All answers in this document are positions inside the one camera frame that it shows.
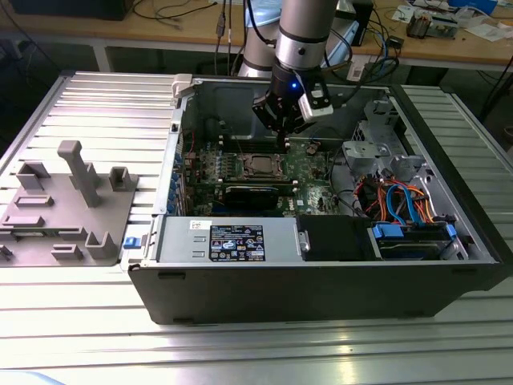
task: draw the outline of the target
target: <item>white sticker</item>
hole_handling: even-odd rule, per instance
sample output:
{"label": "white sticker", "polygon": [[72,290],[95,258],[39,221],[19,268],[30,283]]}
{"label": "white sticker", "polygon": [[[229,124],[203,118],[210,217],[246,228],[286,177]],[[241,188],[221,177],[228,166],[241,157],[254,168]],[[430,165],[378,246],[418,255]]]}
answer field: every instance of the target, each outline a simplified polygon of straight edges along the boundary
{"label": "white sticker", "polygon": [[210,230],[212,221],[191,221],[191,230]]}

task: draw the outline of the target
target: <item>computer case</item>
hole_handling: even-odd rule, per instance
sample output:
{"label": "computer case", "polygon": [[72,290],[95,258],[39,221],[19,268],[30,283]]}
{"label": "computer case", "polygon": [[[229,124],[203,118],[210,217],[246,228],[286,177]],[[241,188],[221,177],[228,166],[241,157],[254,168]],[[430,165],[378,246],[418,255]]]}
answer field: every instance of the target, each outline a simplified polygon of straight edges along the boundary
{"label": "computer case", "polygon": [[123,20],[134,0],[10,0],[17,14]]}

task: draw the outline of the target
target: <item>metal bracket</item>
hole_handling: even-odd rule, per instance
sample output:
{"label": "metal bracket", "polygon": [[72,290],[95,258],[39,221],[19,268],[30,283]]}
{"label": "metal bracket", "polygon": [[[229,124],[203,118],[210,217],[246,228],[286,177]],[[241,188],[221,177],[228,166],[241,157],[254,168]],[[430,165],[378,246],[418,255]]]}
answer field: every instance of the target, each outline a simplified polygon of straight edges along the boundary
{"label": "metal bracket", "polygon": [[310,239],[308,238],[308,231],[300,231],[297,233],[299,239],[299,248],[303,253],[310,251]]}

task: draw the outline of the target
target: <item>red cable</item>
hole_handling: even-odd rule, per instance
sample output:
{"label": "red cable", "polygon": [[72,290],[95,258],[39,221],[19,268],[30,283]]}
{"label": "red cable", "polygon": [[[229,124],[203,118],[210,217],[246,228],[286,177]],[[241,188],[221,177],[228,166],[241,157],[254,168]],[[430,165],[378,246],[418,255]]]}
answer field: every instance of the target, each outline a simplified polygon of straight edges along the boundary
{"label": "red cable", "polygon": [[191,143],[191,149],[189,150],[189,152],[187,153],[187,158],[189,157],[189,155],[191,155],[191,152],[192,152],[192,149],[194,148],[194,142],[196,141],[196,136],[194,135],[194,131],[192,131],[192,143]]}

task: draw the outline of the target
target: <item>black plastic cover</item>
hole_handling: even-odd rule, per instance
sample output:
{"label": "black plastic cover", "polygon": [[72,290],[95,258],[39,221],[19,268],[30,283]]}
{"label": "black plastic cover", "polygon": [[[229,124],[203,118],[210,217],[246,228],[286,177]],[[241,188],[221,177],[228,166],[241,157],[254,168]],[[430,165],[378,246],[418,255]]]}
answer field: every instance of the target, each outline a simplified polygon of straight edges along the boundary
{"label": "black plastic cover", "polygon": [[346,215],[302,215],[297,230],[307,232],[309,251],[305,261],[371,261],[370,220]]}

